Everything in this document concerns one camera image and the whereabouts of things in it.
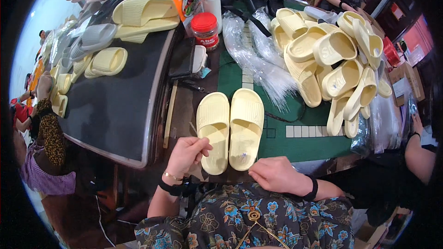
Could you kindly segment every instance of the woman's left hand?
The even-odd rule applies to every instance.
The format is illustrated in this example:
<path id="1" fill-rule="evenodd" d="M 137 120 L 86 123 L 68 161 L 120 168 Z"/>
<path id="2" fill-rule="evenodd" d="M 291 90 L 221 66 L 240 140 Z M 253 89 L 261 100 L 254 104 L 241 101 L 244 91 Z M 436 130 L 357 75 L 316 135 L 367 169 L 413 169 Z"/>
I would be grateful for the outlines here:
<path id="1" fill-rule="evenodd" d="M 169 157 L 165 172 L 183 178 L 189 172 L 191 165 L 199 163 L 203 155 L 208 157 L 211 150 L 212 146 L 207 137 L 202 139 L 194 136 L 181 137 Z"/>

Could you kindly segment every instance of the woman's right hand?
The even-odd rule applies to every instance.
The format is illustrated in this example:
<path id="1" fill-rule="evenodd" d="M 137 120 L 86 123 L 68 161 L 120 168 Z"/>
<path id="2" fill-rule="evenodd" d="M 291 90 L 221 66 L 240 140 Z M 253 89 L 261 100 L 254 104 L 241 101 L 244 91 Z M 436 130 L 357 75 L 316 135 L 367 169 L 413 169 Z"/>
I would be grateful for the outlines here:
<path id="1" fill-rule="evenodd" d="M 249 169 L 249 175 L 267 191 L 302 197 L 312 191 L 312 180 L 293 168 L 286 157 L 259 159 Z"/>

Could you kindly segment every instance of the white tile stripe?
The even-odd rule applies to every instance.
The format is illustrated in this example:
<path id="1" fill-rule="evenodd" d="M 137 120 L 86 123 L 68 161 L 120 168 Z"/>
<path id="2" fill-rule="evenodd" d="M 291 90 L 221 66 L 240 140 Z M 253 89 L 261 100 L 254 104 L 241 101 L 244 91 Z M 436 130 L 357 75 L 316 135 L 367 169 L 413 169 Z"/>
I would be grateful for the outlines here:
<path id="1" fill-rule="evenodd" d="M 338 136 L 343 136 L 344 127 L 340 128 Z M 328 136 L 326 126 L 293 126 L 286 125 L 286 137 L 325 137 Z"/>

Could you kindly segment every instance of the patterned sleeve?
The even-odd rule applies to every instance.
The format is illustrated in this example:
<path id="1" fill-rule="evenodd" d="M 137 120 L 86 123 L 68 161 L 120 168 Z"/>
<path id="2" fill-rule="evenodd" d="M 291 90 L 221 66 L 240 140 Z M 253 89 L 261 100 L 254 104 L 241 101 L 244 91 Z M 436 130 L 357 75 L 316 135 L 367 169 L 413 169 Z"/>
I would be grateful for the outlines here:
<path id="1" fill-rule="evenodd" d="M 134 229 L 140 249 L 185 248 L 182 217 L 153 217 L 143 219 Z"/>

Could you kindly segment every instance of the cardboard box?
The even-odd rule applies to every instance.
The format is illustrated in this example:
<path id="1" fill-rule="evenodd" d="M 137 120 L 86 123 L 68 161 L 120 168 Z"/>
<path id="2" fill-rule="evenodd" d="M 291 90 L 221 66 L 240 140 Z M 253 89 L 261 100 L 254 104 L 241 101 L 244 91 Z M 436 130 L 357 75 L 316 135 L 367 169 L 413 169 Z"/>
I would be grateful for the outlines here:
<path id="1" fill-rule="evenodd" d="M 404 96 L 403 96 L 404 85 L 402 84 L 402 82 L 401 83 L 397 82 L 404 81 L 402 79 L 404 79 L 405 76 L 406 80 L 409 82 L 409 85 L 411 85 L 414 96 L 417 98 L 417 100 L 421 101 L 424 99 L 423 86 L 421 84 L 420 77 L 415 74 L 413 67 L 411 67 L 409 63 L 405 62 L 400 66 L 396 67 L 389 73 L 388 76 L 392 84 L 392 89 L 393 89 L 392 95 L 394 96 L 395 105 L 397 107 L 400 107 L 404 104 Z"/>

